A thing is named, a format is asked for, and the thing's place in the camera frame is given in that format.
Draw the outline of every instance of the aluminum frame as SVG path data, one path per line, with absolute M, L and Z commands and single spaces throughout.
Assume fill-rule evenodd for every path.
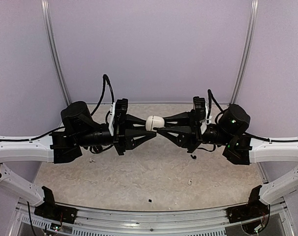
M 237 101 L 238 93 L 240 91 L 241 84 L 244 78 L 244 73 L 245 73 L 245 69 L 246 69 L 246 65 L 247 65 L 247 61 L 248 61 L 248 57 L 249 57 L 249 53 L 252 45 L 253 35 L 254 35 L 255 23 L 257 18 L 257 10 L 258 10 L 258 0 L 252 0 L 251 14 L 250 14 L 250 19 L 249 19 L 248 28 L 247 28 L 245 46 L 243 49 L 241 64 L 238 70 L 238 77 L 232 93 L 230 104 L 234 104 Z
M 63 224 L 65 228 L 72 231 L 72 233 L 68 233 L 68 235 L 78 235 L 77 233 L 80 231 L 83 232 L 82 235 L 89 235 L 91 232 L 99 232 L 105 235 L 118 236 L 162 236 L 165 234 L 183 236 L 196 235 L 200 232 L 216 232 L 229 226 L 241 224 L 240 222 L 229 224 L 226 215 L 227 206 L 202 210 L 169 212 L 135 212 L 103 210 L 81 206 L 74 207 L 78 209 L 75 223 L 73 225 L 67 223 Z M 285 235 L 295 236 L 292 221 L 283 199 L 279 199 L 271 206 L 270 214 L 280 214 Z M 20 199 L 10 222 L 12 227 L 8 230 L 9 236 L 18 235 L 22 222 L 28 223 L 26 216 L 29 217 L 26 201 Z M 44 228 L 45 224 L 58 223 L 36 216 L 33 213 L 31 217 L 32 221 L 37 221 L 35 227 Z
M 67 106 L 69 106 L 71 104 L 71 99 L 69 96 L 69 92 L 68 92 L 68 89 L 66 86 L 66 82 L 65 82 L 62 70 L 61 70 L 60 59 L 59 59 L 56 45 L 55 45 L 54 32 L 53 32 L 53 27 L 52 27 L 50 7 L 49 7 L 48 0 L 41 0 L 41 5 L 42 5 L 42 12 L 43 12 L 43 17 L 44 17 L 46 34 L 47 34 L 48 43 L 50 46 L 50 51 L 52 53 L 52 59 L 53 59 L 54 67 L 56 70 L 57 78 L 58 78 L 58 81 L 60 84 L 60 88 L 61 88 L 61 92 L 62 92 L 64 101 L 67 104 Z

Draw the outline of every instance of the metal rail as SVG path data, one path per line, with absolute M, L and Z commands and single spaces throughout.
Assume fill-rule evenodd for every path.
M 245 46 L 243 49 L 242 59 L 241 59 L 241 65 L 238 70 L 238 77 L 236 84 L 234 86 L 233 94 L 230 103 L 233 104 L 236 102 L 238 98 L 238 93 L 241 88 L 241 84 L 244 78 L 244 73 L 249 57 L 249 52 L 252 45 L 253 35 L 254 35 L 254 29 L 255 29 L 255 23 L 257 18 L 257 10 L 258 10 L 258 0 L 252 0 L 252 7 L 251 7 L 251 14 L 249 18 L 248 28 L 247 28 L 247 34 L 246 34 L 246 40 L 245 40 Z
M 43 17 L 44 17 L 45 29 L 46 29 L 46 33 L 47 33 L 47 37 L 48 37 L 48 43 L 50 46 L 50 50 L 52 53 L 54 67 L 56 70 L 56 74 L 57 74 L 57 78 L 58 78 L 58 81 L 60 84 L 63 98 L 65 100 L 65 103 L 68 106 L 71 104 L 71 99 L 70 99 L 70 96 L 69 96 L 69 93 L 67 90 L 64 76 L 61 71 L 60 60 L 59 60 L 56 45 L 55 45 L 49 2 L 48 2 L 48 0 L 41 0 L 41 4 L 42 4 L 42 12 L 43 12 Z

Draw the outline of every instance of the black mount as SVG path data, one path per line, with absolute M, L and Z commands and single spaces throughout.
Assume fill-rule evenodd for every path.
M 188 153 L 193 153 L 203 142 L 201 121 L 206 118 L 206 101 L 204 98 L 193 98 L 193 109 L 174 116 L 164 117 L 165 127 L 157 128 L 157 133 L 169 139 Z
M 265 215 L 269 213 L 268 206 L 259 201 L 259 191 L 261 188 L 261 185 L 253 188 L 247 204 L 227 208 L 226 212 L 230 223 L 258 218 L 263 213 Z
M 117 100 L 114 115 L 113 144 L 119 155 L 126 150 L 133 150 L 156 136 L 155 132 L 146 131 L 146 121 L 127 114 L 128 100 Z
M 45 196 L 44 203 L 35 207 L 34 214 L 51 220 L 74 224 L 78 210 L 73 207 L 57 205 L 51 189 L 44 186 L 42 189 Z

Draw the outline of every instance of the ventilation grille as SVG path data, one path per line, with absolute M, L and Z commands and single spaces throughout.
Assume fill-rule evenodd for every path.
M 26 224 L 30 224 L 29 216 L 22 214 L 22 222 Z M 32 224 L 35 227 L 39 227 L 42 229 L 50 228 L 51 222 L 45 219 L 39 219 L 36 218 L 34 215 L 32 215 Z M 112 234 L 112 233 L 106 233 L 106 232 L 100 232 L 100 231 L 92 231 L 92 230 L 86 230 L 80 228 L 80 226 L 72 227 L 72 234 L 66 234 L 66 235 L 72 235 L 72 236 L 134 236 L 135 234 Z M 167 234 L 168 236 L 226 236 L 226 231 L 224 228 L 216 229 L 216 230 L 207 230 L 207 231 L 200 231 L 195 232 L 193 234 Z
M 101 232 L 84 230 L 84 229 L 73 227 L 72 235 L 75 235 L 75 236 L 131 236 L 133 234 L 101 233 Z M 223 229 L 195 232 L 194 234 L 168 234 L 168 235 L 169 236 L 173 236 L 173 235 L 176 235 L 176 236 L 226 236 L 226 231 L 223 228 Z
M 22 215 L 22 222 L 27 223 L 27 224 L 30 224 L 29 216 Z M 37 219 L 33 215 L 32 216 L 32 225 L 35 226 L 35 227 L 42 228 L 42 229 L 45 229 L 45 227 L 47 229 L 49 229 L 51 223 L 49 221 L 46 221 L 46 220 Z

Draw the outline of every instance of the cable connector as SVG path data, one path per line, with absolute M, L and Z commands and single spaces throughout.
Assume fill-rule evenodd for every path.
M 212 115 L 209 116 L 209 118 L 206 118 L 206 125 L 211 124 Z
M 257 227 L 254 229 L 255 233 L 258 234 L 258 232 L 259 232 L 259 230 L 260 230 L 261 228 L 262 228 L 262 224 L 260 224 L 259 226 L 257 226 Z

